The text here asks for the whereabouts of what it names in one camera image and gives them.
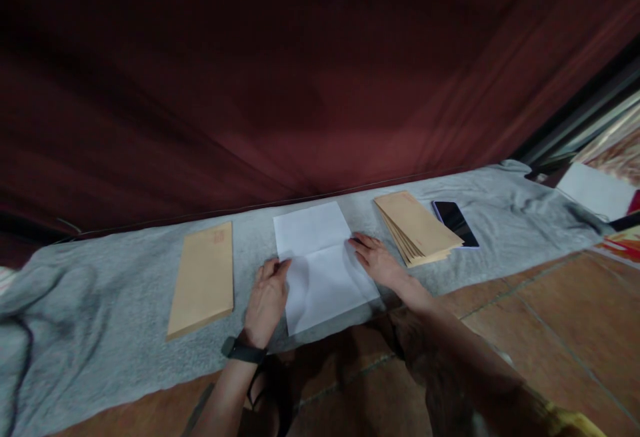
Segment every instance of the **watch strap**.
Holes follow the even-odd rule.
[[[260,365],[267,356],[267,349],[250,347],[243,344],[235,337],[228,337],[222,347],[222,353],[227,358]]]

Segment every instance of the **black phone screen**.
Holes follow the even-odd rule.
[[[465,241],[462,245],[463,247],[480,246],[455,202],[435,201],[433,206],[436,208],[445,227]]]

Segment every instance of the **forearm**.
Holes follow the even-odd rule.
[[[246,330],[243,330],[238,339],[256,348],[267,345],[263,340],[248,337]],[[191,437],[237,435],[242,407],[257,367],[256,364],[241,360],[227,361]]]
[[[405,276],[394,289],[421,320],[430,338],[448,355],[460,377],[472,388],[506,394],[524,383],[501,356],[453,314],[448,312],[415,278]]]

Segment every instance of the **red curtain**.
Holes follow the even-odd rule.
[[[640,0],[4,0],[3,22],[2,211],[68,232],[499,161]]]

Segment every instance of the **finger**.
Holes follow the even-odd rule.
[[[277,258],[265,260],[265,269],[263,271],[265,278],[269,278],[273,275],[273,271],[278,262],[279,260]]]
[[[287,259],[280,263],[278,271],[273,276],[282,282],[285,282],[287,280],[287,271],[289,270],[289,267],[291,267],[291,259]]]
[[[369,255],[369,248],[365,247],[360,242],[356,242],[354,239],[349,239],[349,243],[351,244],[351,247],[355,248],[355,251],[357,253],[362,254],[364,256]]]
[[[358,237],[360,239],[360,242],[365,244],[367,247],[369,247],[369,248],[375,247],[375,242],[368,235],[361,234],[360,232],[355,232],[355,235],[356,235],[356,237]]]
[[[360,265],[365,268],[365,270],[369,270],[369,262],[367,262],[367,259],[358,254],[358,252],[355,253],[355,257],[358,259],[358,262],[360,262]]]
[[[263,266],[259,266],[258,270],[255,271],[255,281],[260,282],[263,278],[265,268]]]

